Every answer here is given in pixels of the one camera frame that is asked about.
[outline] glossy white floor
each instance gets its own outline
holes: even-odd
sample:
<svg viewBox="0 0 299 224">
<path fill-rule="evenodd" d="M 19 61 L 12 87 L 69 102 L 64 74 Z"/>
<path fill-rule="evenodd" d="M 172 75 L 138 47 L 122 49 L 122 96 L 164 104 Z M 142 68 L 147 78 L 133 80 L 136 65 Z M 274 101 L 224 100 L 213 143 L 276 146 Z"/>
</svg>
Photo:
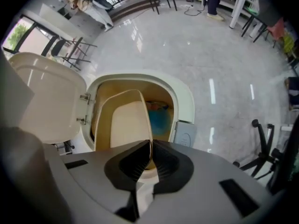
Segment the glossy white floor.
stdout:
<svg viewBox="0 0 299 224">
<path fill-rule="evenodd" d="M 186 2 L 177 3 L 177 12 L 162 4 L 160 15 L 151 9 L 137 12 L 102 32 L 94 42 L 98 47 L 90 56 L 92 63 L 81 64 L 80 74 L 87 85 L 103 72 L 127 69 L 159 70 L 181 79 L 195 101 L 194 148 L 247 163 L 259 150 L 253 119 L 265 133 L 267 123 L 275 125 L 274 147 L 280 125 L 290 122 L 283 81 L 293 73 L 284 55 L 272 48 L 271 38 L 253 43 L 250 31 L 241 38 L 245 20 L 231 29 L 230 12 L 222 11 L 228 16 L 218 22 L 207 18 L 206 10 L 187 16 L 182 7 Z M 75 152 L 84 150 L 76 145 Z"/>
</svg>

